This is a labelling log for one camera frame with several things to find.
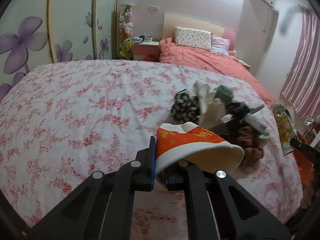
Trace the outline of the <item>blue white foil wrapper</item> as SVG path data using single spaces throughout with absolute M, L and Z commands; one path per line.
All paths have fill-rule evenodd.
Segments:
M 262 110 L 265 106 L 259 105 L 257 107 L 250 108 L 244 102 L 231 102 L 226 106 L 226 113 L 232 116 L 231 122 L 235 125 L 247 123 L 254 130 L 263 134 L 266 132 L 266 126 L 263 125 L 257 117 L 254 116 L 255 113 Z

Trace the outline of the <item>black white checkered cloth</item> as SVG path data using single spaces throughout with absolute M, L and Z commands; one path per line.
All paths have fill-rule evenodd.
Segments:
M 209 129 L 211 132 L 217 134 L 227 142 L 234 143 L 238 136 L 238 126 L 234 122 L 229 121 L 223 124 L 219 124 Z

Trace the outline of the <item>red paper cup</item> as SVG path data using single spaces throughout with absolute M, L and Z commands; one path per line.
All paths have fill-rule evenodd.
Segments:
M 243 158 L 244 150 L 240 146 L 193 122 L 163 123 L 157 129 L 155 175 L 159 181 L 163 179 L 163 171 L 180 160 L 194 163 L 206 172 L 232 173 Z

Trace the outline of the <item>white tissue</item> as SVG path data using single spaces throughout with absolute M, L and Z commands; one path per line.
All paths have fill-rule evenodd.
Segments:
M 226 115 L 223 101 L 215 97 L 216 92 L 208 83 L 197 80 L 193 87 L 199 102 L 199 126 L 211 129 L 220 124 L 220 119 Z

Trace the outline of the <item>black white floral cloth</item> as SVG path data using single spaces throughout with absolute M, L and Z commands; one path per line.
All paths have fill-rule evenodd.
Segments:
M 170 113 L 177 123 L 199 123 L 200 108 L 197 96 L 191 97 L 189 92 L 184 89 L 175 94 L 174 100 Z

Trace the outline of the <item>orange plastic basket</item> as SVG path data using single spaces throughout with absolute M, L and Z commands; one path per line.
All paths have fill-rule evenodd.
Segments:
M 307 144 L 306 141 L 297 139 L 303 144 Z M 297 166 L 298 166 L 298 173 L 300 176 L 300 180 L 302 182 L 302 187 L 306 188 L 308 180 L 311 178 L 311 174 L 313 172 L 313 164 L 310 162 L 301 152 L 299 152 L 297 149 L 293 148 L 293 156 L 296 160 Z

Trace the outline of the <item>pink striped curtain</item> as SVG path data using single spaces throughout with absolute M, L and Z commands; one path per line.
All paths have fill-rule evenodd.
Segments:
M 319 115 L 319 18 L 303 9 L 302 31 L 280 94 L 300 117 Z

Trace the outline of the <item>floral pink white bedsheet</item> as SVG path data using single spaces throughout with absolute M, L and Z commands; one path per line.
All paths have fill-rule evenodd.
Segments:
M 302 184 L 283 155 L 273 96 L 240 64 L 73 61 L 39 66 L 1 101 L 1 193 L 14 232 L 29 230 L 92 172 L 118 170 L 169 121 L 174 95 L 196 81 L 225 85 L 270 133 L 264 156 L 233 178 L 281 222 L 298 209 Z

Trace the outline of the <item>right bedside table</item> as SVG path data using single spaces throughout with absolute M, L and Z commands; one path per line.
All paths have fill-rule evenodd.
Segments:
M 242 61 L 241 59 L 237 59 L 237 61 L 242 64 L 249 72 L 251 71 L 251 66 L 248 63 Z

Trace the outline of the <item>white air conditioner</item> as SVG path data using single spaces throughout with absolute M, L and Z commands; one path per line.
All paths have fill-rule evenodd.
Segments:
M 244 0 L 242 12 L 249 12 L 250 9 L 255 12 L 259 9 L 268 9 L 275 15 L 279 15 L 279 11 L 276 9 L 276 0 Z

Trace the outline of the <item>pink bedside table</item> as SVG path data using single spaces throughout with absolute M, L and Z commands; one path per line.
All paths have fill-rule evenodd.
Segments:
M 159 61 L 159 42 L 143 42 L 134 44 L 133 46 L 133 59 L 135 61 Z

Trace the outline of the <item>floral white pillow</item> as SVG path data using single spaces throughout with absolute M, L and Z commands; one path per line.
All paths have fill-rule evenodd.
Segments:
M 210 51 L 211 33 L 204 30 L 175 27 L 175 44 Z

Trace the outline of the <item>plush toy hanging stack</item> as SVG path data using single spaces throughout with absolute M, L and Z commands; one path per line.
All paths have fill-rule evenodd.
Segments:
M 132 60 L 132 4 L 123 4 L 119 16 L 119 56 L 121 59 Z

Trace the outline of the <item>beige pink headboard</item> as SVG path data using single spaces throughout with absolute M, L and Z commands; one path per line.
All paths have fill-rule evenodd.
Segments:
M 199 29 L 204 31 L 209 31 L 213 35 L 218 37 L 222 37 L 225 39 L 230 40 L 230 50 L 234 50 L 235 46 L 235 39 L 236 39 L 236 32 L 232 31 L 231 29 L 227 29 L 206 21 L 198 20 L 195 18 L 166 13 L 164 15 L 163 21 L 163 32 L 162 32 L 162 40 L 171 37 L 174 41 L 174 32 L 175 27 L 182 27 L 182 28 L 191 28 L 191 29 Z

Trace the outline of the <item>floral sliding wardrobe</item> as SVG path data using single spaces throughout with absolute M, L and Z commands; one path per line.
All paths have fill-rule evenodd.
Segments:
M 43 64 L 116 57 L 118 0 L 1 0 L 1 96 Z

